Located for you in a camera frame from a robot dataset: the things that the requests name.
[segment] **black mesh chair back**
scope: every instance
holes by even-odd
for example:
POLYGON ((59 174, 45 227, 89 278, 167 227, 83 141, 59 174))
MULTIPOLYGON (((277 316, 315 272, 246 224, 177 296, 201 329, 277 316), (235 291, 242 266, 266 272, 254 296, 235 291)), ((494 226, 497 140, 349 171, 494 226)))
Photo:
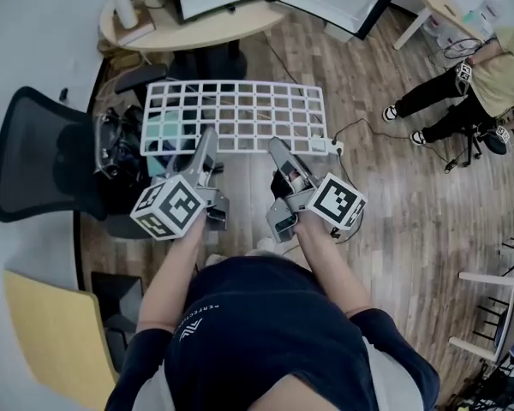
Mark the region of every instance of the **black mesh chair back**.
POLYGON ((94 165, 93 121, 25 86, 0 131, 0 221, 52 211, 104 220, 94 165))

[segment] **black pants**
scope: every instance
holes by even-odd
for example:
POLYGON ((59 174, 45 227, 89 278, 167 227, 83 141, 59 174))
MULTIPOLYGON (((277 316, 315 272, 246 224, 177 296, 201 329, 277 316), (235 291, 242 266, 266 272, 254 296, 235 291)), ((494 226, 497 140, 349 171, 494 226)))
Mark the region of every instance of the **black pants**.
MULTIPOLYGON (((424 128, 422 135, 428 143, 445 139, 461 128, 479 125, 482 122, 493 122, 480 104, 480 101, 469 87, 468 97, 448 113, 435 125, 424 128)), ((455 69, 450 68, 440 76, 420 84, 396 102, 396 111, 400 117, 406 117, 445 98, 460 98, 455 86, 455 69)))

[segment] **chair armrest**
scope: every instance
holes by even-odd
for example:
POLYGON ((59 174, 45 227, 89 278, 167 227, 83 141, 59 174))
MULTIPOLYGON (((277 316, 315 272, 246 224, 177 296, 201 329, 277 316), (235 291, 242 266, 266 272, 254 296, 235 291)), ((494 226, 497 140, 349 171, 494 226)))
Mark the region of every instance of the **chair armrest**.
POLYGON ((134 90, 139 86, 145 86, 151 82, 164 79, 168 74, 168 66, 165 64, 146 65, 136 68, 118 79, 115 87, 116 94, 134 90))

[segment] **beige shirt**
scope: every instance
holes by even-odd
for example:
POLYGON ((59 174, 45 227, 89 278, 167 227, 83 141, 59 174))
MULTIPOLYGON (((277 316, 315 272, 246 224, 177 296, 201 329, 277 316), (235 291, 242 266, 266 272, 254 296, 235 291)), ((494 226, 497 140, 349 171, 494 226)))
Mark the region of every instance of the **beige shirt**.
POLYGON ((470 85, 491 117, 514 106, 514 27, 495 30, 503 54, 476 65, 470 85))

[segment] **white cube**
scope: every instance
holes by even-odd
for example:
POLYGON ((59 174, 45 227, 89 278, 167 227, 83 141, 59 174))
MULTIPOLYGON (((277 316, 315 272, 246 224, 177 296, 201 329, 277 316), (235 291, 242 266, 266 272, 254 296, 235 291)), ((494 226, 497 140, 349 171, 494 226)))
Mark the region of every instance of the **white cube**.
POLYGON ((326 175, 307 208, 338 229, 350 229, 368 200, 332 173, 326 175))
POLYGON ((140 195, 130 216, 157 241, 182 237, 206 203, 181 175, 140 195))

